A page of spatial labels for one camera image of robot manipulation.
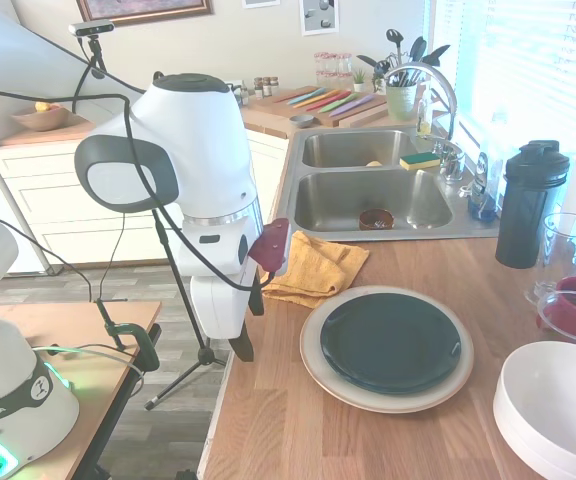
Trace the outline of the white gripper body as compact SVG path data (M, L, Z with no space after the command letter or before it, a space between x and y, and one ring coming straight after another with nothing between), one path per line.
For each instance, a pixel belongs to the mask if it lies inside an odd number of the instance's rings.
M204 333L212 339L239 337L251 292L233 288L199 261L190 266L190 276L191 299Z

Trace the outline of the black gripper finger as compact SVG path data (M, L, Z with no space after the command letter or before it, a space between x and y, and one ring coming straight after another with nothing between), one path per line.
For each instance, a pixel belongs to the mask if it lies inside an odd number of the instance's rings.
M253 316L262 316L264 314L263 296L258 270L255 270L254 273L253 283L248 300L248 307Z
M247 331L246 323L242 323L238 337L228 340L232 351L242 362L254 361L254 347Z

